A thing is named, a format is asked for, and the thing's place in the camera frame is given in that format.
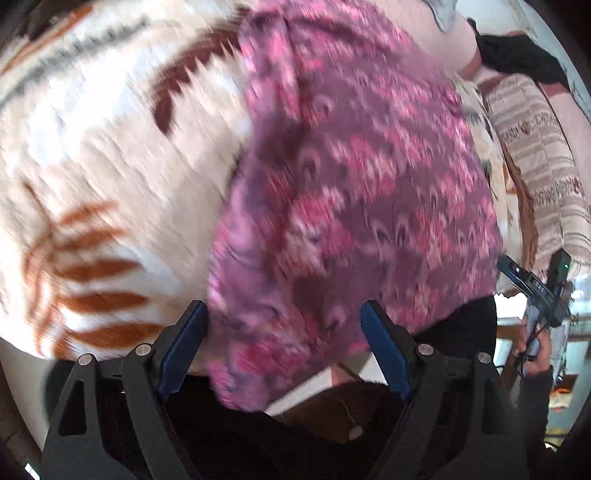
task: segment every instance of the floral garment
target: floral garment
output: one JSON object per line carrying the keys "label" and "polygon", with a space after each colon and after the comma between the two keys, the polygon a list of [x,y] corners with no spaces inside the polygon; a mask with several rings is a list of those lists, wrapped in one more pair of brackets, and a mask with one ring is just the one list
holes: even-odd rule
{"label": "floral garment", "polygon": [[208,370],[261,410],[367,349],[366,300],[417,333],[494,293],[502,242],[453,84],[375,7],[267,2],[240,45],[254,131],[212,250]]}

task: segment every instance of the gray fabric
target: gray fabric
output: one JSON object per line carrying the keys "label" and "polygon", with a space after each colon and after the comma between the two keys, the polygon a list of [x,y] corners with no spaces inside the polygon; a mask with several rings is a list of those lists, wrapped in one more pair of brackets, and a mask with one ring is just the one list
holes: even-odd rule
{"label": "gray fabric", "polygon": [[456,19],[457,0],[423,0],[433,10],[439,29],[446,33],[451,30]]}

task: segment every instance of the floor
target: floor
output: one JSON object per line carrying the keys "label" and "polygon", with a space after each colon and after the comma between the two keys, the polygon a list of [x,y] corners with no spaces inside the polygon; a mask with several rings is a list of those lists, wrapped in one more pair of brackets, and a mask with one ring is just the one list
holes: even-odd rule
{"label": "floor", "polygon": [[[463,15],[474,18],[482,33],[527,31],[540,46],[555,55],[565,66],[573,91],[579,95],[588,117],[591,118],[591,97],[582,79],[554,34],[529,5],[522,0],[459,0],[457,9]],[[520,316],[525,309],[524,299],[501,300],[498,306],[499,316],[505,317]],[[498,343],[495,364],[499,364],[503,357],[506,358],[509,348],[510,345]],[[21,415],[35,441],[42,447],[48,423],[43,412],[41,387],[52,362],[23,353],[1,339],[0,359]],[[360,362],[362,376],[367,380],[383,381],[375,359],[366,360],[367,358],[354,359]],[[269,412],[279,413],[329,385],[330,373],[322,372],[273,404]]]}

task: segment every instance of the metal screw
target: metal screw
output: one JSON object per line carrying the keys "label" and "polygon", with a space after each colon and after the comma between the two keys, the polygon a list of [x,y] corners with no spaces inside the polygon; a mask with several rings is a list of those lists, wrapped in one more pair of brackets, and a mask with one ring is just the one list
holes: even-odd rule
{"label": "metal screw", "polygon": [[89,353],[80,355],[80,358],[78,359],[78,364],[82,366],[88,365],[90,362],[92,362],[92,355]]}
{"label": "metal screw", "polygon": [[147,343],[142,343],[141,345],[138,345],[137,347],[135,347],[135,353],[136,353],[136,355],[139,355],[139,356],[148,355],[148,353],[150,353],[151,351],[152,351],[152,347]]}
{"label": "metal screw", "polygon": [[421,343],[418,346],[418,353],[424,356],[429,356],[433,354],[433,347],[428,343]]}
{"label": "metal screw", "polygon": [[480,352],[478,354],[478,361],[481,364],[485,364],[485,365],[489,364],[489,363],[491,363],[491,360],[492,360],[491,356],[486,352]]}

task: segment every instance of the human hand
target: human hand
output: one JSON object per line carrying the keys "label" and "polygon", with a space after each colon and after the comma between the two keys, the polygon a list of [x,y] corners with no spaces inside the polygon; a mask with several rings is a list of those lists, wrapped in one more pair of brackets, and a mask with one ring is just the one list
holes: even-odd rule
{"label": "human hand", "polygon": [[[521,319],[521,326],[519,327],[519,335],[515,342],[515,356],[525,352],[527,344],[527,317]],[[526,376],[534,377],[541,373],[547,372],[550,369],[550,357],[552,356],[552,342],[550,341],[550,334],[547,330],[540,332],[540,325],[536,326],[536,331],[539,332],[537,340],[540,343],[540,350],[538,355],[532,361],[526,361],[523,365],[523,373]]]}

